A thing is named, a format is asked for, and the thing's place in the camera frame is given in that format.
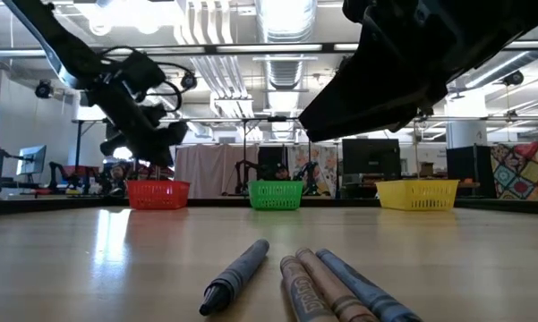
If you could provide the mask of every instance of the red basket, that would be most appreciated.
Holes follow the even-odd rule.
[[[129,181],[129,205],[133,209],[169,210],[187,206],[189,183],[181,181]]]

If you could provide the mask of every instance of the blue crayon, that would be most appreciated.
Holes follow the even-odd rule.
[[[396,301],[330,250],[319,250],[316,256],[381,322],[422,322],[422,319],[409,308]]]

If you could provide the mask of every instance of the crayon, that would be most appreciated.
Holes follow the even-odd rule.
[[[316,256],[381,322],[422,322],[422,319],[409,308],[396,301],[390,294],[362,276],[330,250],[319,250]]]
[[[298,322],[338,322],[298,259],[284,257],[280,272]]]
[[[243,290],[269,251],[269,242],[257,240],[205,290],[205,300],[199,308],[202,316],[226,309]]]
[[[296,257],[340,322],[379,322],[311,250],[301,248]]]

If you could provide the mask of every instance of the colorful quilt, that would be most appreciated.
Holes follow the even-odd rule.
[[[499,199],[538,200],[538,142],[491,148]]]

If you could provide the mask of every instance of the green basket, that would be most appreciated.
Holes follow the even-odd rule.
[[[251,206],[258,210],[294,210],[301,206],[303,182],[249,182]]]

